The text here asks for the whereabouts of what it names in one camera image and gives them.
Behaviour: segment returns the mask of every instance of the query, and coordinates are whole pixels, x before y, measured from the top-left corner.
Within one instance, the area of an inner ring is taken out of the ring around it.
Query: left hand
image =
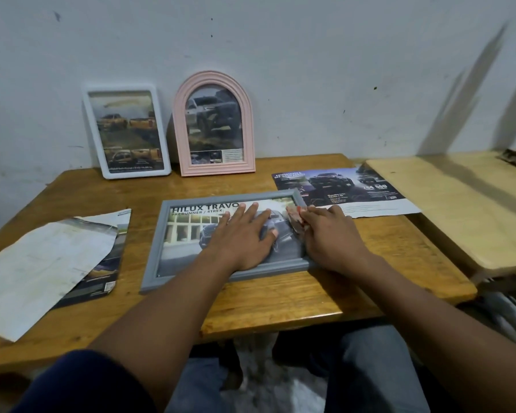
[[[239,205],[231,219],[226,211],[210,243],[201,252],[203,256],[212,256],[226,263],[231,273],[251,269],[261,263],[279,235],[276,229],[271,229],[260,240],[260,230],[271,215],[271,210],[267,209],[254,218],[258,203],[253,203],[246,212],[245,208],[244,204]]]

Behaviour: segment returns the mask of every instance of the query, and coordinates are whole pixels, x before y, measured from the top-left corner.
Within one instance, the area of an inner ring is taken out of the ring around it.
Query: picture frame
[[[233,209],[239,203],[250,205],[255,201],[259,203],[257,214],[265,208],[272,210],[261,236],[273,227],[279,235],[261,264],[246,271],[235,272],[229,281],[308,270],[311,260],[305,254],[305,246],[282,213],[288,204],[305,205],[296,188],[267,193],[166,200],[162,202],[158,216],[140,293],[145,294],[160,287],[189,266],[207,246],[226,210],[230,210],[233,215]]]
[[[218,71],[190,76],[172,114],[183,177],[256,171],[252,106],[234,78]]]
[[[172,172],[153,85],[89,85],[83,88],[83,103],[104,178]]]

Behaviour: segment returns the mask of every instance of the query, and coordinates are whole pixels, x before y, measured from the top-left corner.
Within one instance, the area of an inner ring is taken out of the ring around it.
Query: gray picture frame
[[[161,259],[163,244],[165,241],[166,228],[168,225],[168,215],[172,207],[195,206],[204,204],[220,204],[223,202],[242,202],[242,201],[259,201],[275,198],[291,197],[297,206],[305,206],[304,200],[298,189],[272,191],[267,193],[253,194],[235,194],[223,195],[215,197],[203,197],[182,200],[166,200],[162,202],[161,211],[158,216],[157,227],[153,242],[151,243],[151,251],[147,259],[144,278],[141,282],[140,294],[150,292],[161,285],[167,283],[175,275],[157,277],[158,265]],[[286,274],[289,272],[307,271],[311,265],[311,260],[304,256],[289,261],[262,263],[255,268],[246,271],[237,271],[229,281],[251,280],[253,278],[261,278],[278,274]]]

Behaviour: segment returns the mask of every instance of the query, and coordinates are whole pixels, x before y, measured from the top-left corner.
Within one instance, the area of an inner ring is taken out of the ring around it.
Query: dark blue sleeve
[[[122,365],[94,351],[63,355],[27,389],[12,413],[155,413],[153,400]]]

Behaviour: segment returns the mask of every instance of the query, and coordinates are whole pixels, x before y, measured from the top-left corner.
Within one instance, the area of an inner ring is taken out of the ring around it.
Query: wooden table
[[[497,152],[367,163],[423,212],[420,229],[475,280],[516,273],[516,167]]]
[[[138,291],[163,200],[272,191],[275,172],[351,166],[344,155],[314,155],[257,159],[256,173],[209,177],[104,180],[96,169],[64,172],[0,230],[0,250],[47,222],[131,208],[117,286],[107,297],[50,311],[14,344],[0,339],[0,372],[86,347],[143,298]],[[407,278],[451,303],[474,297],[475,287],[405,216],[356,223],[370,249]],[[341,276],[296,272],[226,284],[200,336],[207,341],[379,314]]]

